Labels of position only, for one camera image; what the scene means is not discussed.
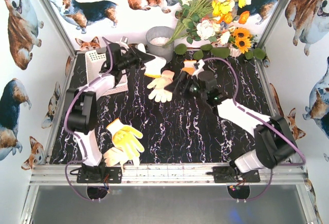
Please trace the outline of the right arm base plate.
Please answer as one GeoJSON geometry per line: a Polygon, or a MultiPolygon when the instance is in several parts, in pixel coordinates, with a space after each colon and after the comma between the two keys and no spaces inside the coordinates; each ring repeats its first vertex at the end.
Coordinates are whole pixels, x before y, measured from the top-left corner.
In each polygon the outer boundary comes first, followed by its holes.
{"type": "Polygon", "coordinates": [[[242,173],[234,162],[214,166],[211,171],[206,172],[206,175],[211,175],[215,183],[258,183],[261,181],[258,170],[242,173]]]}

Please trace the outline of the white glove orange cuff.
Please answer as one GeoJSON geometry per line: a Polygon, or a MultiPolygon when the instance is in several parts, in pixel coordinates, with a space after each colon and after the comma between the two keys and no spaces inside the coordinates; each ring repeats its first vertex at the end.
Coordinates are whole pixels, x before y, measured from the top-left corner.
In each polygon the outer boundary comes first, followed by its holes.
{"type": "MultiPolygon", "coordinates": [[[[142,43],[138,44],[137,48],[139,50],[147,53],[144,44],[142,44],[142,43]]],[[[156,57],[156,59],[154,59],[152,61],[149,61],[149,62],[144,64],[144,66],[145,66],[144,75],[147,76],[147,77],[151,77],[151,78],[160,78],[161,77],[161,70],[164,68],[167,61],[163,57],[159,57],[159,56],[156,56],[156,55],[154,55],[154,56],[156,57]]]]}

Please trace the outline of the white plastic storage basket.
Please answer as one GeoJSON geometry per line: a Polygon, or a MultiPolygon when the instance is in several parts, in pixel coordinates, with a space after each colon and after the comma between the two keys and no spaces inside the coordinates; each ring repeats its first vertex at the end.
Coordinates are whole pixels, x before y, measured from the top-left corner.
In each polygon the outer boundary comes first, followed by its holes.
{"type": "MultiPolygon", "coordinates": [[[[85,64],[87,83],[89,85],[90,82],[101,77],[109,70],[111,62],[106,53],[97,53],[96,50],[91,50],[85,53],[85,64]]],[[[112,71],[109,75],[109,77],[105,77],[105,80],[98,80],[92,85],[91,91],[97,93],[96,99],[99,99],[101,96],[128,91],[126,70],[119,73],[115,70],[115,65],[113,65],[112,71]]]]}

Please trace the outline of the orange dotted glove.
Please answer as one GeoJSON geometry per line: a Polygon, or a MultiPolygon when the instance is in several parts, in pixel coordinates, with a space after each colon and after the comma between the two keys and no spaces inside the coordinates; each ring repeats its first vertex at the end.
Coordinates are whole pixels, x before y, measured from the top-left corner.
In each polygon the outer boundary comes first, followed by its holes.
{"type": "Polygon", "coordinates": [[[196,71],[196,68],[194,66],[196,63],[196,60],[185,60],[184,67],[181,70],[187,72],[189,75],[193,75],[196,71]]]}

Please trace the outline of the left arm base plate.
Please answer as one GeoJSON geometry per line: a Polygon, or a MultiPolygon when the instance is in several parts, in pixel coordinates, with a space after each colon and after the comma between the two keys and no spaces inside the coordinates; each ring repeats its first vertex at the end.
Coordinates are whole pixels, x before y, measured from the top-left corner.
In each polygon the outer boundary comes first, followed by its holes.
{"type": "Polygon", "coordinates": [[[121,183],[122,169],[102,165],[82,164],[78,170],[77,183],[121,183]]]}

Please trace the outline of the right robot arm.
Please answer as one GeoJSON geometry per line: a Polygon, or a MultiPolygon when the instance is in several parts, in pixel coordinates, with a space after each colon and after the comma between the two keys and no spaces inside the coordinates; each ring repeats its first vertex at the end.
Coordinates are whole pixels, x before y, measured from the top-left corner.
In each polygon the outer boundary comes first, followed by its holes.
{"type": "Polygon", "coordinates": [[[254,149],[231,163],[242,174],[272,169],[296,152],[296,142],[284,117],[263,115],[234,102],[219,89],[213,73],[209,71],[197,76],[183,71],[165,90],[184,98],[201,99],[215,115],[252,135],[254,149]]]}

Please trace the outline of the yellow palm glove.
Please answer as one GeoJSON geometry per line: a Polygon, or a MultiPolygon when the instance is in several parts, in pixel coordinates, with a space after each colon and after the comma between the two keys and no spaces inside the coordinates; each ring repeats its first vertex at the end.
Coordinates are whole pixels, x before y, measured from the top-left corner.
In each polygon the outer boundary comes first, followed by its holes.
{"type": "Polygon", "coordinates": [[[144,147],[139,141],[143,134],[132,126],[123,124],[119,118],[110,123],[106,129],[112,136],[113,147],[121,149],[132,160],[134,166],[139,166],[140,154],[144,152],[144,147]]]}

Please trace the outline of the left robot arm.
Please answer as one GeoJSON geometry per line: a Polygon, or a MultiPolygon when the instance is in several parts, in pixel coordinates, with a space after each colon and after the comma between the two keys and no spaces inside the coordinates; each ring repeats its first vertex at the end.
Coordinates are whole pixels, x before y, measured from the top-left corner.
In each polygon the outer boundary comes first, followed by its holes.
{"type": "Polygon", "coordinates": [[[90,76],[94,66],[99,67],[99,72],[86,85],[66,91],[64,128],[78,139],[82,164],[95,167],[99,166],[103,159],[95,135],[95,127],[98,124],[97,100],[108,91],[117,89],[122,76],[131,67],[143,68],[147,75],[159,77],[167,62],[162,57],[130,47],[124,42],[107,44],[104,53],[91,50],[86,54],[100,56],[94,63],[86,64],[87,76],[90,76]]]}

